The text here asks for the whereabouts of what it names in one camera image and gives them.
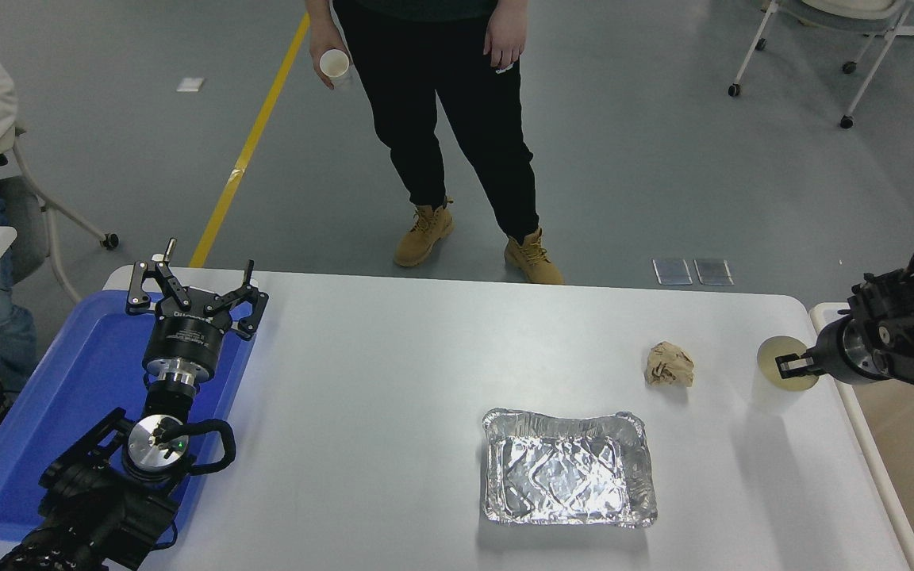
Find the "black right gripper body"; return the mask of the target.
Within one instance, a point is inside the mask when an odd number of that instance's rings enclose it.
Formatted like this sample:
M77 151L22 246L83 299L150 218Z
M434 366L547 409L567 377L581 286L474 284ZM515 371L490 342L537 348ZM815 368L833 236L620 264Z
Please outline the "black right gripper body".
M854 368L849 361L844 334L851 321L837 320L828 323L819 334L812 348L812 373L828 375L846 385L854 384Z

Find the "person's left hand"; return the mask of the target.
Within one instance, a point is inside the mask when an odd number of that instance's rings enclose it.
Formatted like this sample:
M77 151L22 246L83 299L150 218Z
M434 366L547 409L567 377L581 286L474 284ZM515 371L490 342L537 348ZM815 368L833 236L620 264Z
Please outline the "person's left hand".
M483 54L490 67L507 70L525 52L528 35L528 1L497 1L487 22Z

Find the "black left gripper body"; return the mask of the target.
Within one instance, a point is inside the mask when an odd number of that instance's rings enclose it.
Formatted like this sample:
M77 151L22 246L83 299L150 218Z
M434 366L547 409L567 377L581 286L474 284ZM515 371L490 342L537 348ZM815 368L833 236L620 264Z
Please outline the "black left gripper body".
M196 375L213 375L219 362L224 336L231 329L231 312L224 308L213 315L203 308L181 308L175 299L155 306L155 325L142 358L143 369L159 375L165 362L188 362Z

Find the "person's right hand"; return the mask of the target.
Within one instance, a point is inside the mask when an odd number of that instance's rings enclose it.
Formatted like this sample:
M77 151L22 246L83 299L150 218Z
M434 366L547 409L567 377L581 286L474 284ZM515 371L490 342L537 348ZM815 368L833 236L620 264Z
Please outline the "person's right hand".
M336 90L353 68L351 53L329 12L308 11L307 15L312 68L324 86Z

